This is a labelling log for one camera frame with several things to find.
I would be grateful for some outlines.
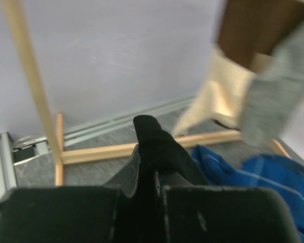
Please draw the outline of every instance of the metal bracket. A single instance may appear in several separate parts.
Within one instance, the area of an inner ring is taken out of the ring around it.
[[[0,198],[17,186],[12,156],[12,143],[8,133],[0,134]]]

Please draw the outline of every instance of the gray cloth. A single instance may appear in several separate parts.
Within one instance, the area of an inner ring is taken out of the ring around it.
[[[273,51],[252,81],[241,117],[243,140],[259,146],[277,137],[304,98],[304,23]]]

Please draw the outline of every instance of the wooden dowel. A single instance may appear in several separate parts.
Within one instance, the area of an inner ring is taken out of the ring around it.
[[[58,113],[57,114],[57,122],[56,122],[56,137],[57,142],[59,145],[59,149],[61,153],[64,149],[64,121],[63,121],[63,114]],[[63,164],[55,164],[55,185],[56,186],[62,186],[63,185]]]
[[[291,156],[288,154],[288,152],[283,148],[283,146],[277,140],[271,141],[270,147],[275,152],[275,154],[283,155],[288,158],[291,158]]]
[[[241,140],[241,134],[235,130],[192,135],[176,139],[176,141],[184,148],[194,147],[198,144],[211,145],[238,140]],[[67,165],[109,158],[127,157],[132,154],[135,145],[136,143],[129,143],[99,148],[64,151],[62,153],[63,163]]]
[[[19,0],[2,0],[7,23],[17,47],[18,56],[26,74],[28,86],[40,115],[45,135],[51,147],[56,164],[62,164],[61,153],[55,136],[55,129],[46,100],[39,68],[28,34],[26,20]]]
[[[59,149],[62,152],[64,150],[64,121],[63,121],[63,113],[57,114],[57,122],[56,122],[56,131],[57,131],[57,142],[59,144]]]

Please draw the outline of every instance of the blue cloth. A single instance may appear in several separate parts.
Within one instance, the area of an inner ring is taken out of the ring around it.
[[[260,186],[277,191],[289,205],[304,242],[304,166],[284,156],[262,154],[235,170],[204,146],[197,146],[192,158],[212,185]]]

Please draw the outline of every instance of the white wall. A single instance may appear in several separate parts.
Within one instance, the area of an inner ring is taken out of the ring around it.
[[[294,114],[281,138],[304,160],[304,103]]]
[[[70,128],[193,95],[222,3],[25,0],[52,114]],[[0,133],[41,127],[0,6]]]

